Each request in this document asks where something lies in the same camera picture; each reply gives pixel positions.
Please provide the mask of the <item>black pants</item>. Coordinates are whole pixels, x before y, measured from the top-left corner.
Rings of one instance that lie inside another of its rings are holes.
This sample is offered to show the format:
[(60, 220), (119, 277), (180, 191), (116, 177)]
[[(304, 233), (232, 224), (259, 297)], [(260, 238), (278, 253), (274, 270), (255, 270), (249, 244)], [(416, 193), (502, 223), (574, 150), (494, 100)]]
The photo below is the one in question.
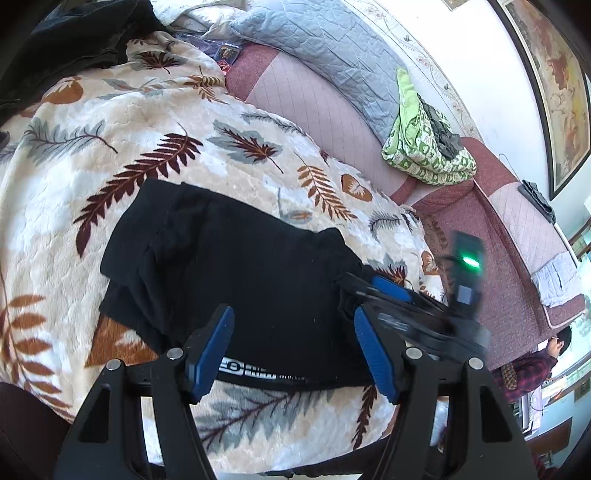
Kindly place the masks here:
[(109, 281), (100, 312), (156, 353), (231, 306), (225, 355), (238, 368), (222, 381), (283, 391), (370, 383), (339, 280), (374, 272), (335, 228), (300, 229), (224, 195), (150, 179), (116, 224), (100, 271)]

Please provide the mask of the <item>green patterned folded cloth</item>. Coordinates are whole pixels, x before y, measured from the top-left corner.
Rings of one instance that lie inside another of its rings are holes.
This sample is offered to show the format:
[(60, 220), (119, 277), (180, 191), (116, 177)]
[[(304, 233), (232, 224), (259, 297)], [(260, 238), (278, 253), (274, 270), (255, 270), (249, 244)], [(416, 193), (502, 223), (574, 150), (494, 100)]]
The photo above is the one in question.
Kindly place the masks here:
[(451, 161), (439, 152), (432, 126), (408, 72), (397, 70), (399, 114), (382, 149), (392, 167), (431, 186), (450, 186), (477, 173), (474, 157), (464, 148)]

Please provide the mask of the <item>dark grey cloth on stack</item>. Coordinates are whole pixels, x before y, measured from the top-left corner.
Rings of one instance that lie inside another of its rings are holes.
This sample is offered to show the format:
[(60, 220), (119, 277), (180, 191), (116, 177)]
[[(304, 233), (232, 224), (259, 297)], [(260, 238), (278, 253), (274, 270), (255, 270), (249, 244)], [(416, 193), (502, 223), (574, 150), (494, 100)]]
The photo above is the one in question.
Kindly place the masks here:
[(421, 96), (418, 98), (430, 120), (439, 152), (446, 160), (453, 160), (464, 148), (460, 136), (451, 130), (447, 119), (437, 109), (428, 104)]

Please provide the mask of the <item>black item on bed corner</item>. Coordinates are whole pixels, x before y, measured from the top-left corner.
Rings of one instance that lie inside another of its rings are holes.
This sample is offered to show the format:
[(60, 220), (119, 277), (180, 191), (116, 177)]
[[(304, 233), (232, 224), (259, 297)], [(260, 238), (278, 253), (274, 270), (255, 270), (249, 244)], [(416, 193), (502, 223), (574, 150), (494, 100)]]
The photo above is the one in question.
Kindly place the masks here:
[(518, 192), (521, 193), (551, 224), (556, 224), (556, 214), (544, 195), (538, 189), (538, 186), (534, 182), (523, 180), (518, 186)]

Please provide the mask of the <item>leaf pattern fleece blanket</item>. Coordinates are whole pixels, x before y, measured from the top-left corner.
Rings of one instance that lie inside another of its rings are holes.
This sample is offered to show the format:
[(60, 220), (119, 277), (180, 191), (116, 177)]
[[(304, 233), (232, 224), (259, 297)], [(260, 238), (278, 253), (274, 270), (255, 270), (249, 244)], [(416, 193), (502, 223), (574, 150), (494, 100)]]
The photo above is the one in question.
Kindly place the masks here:
[(401, 175), (360, 119), (345, 146), (240, 101), (197, 48), (157, 33), (127, 62), (60, 80), (10, 120), (1, 155), (1, 387), (26, 418), (68, 425), (104, 364), (151, 360), (98, 309), (99, 264), (149, 178), (228, 195), (298, 229), (335, 227), (407, 287), (443, 291)]

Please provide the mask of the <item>black garment on bed edge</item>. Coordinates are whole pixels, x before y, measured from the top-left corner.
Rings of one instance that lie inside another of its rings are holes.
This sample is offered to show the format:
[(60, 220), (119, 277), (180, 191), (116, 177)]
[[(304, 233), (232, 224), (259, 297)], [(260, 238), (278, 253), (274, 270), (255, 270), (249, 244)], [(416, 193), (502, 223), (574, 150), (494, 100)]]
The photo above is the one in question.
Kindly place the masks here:
[(127, 42), (168, 32), (148, 1), (103, 1), (42, 21), (1, 78), (1, 122), (25, 109), (57, 81), (126, 61)]

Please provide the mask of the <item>framed wall painting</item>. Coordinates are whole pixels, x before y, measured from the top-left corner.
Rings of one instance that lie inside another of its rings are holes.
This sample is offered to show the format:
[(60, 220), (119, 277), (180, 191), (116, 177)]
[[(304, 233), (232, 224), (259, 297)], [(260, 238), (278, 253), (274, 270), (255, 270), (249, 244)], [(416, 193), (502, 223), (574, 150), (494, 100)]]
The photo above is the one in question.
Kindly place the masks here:
[(493, 1), (538, 104), (555, 198), (590, 155), (590, 94), (581, 62), (566, 37), (530, 1)]

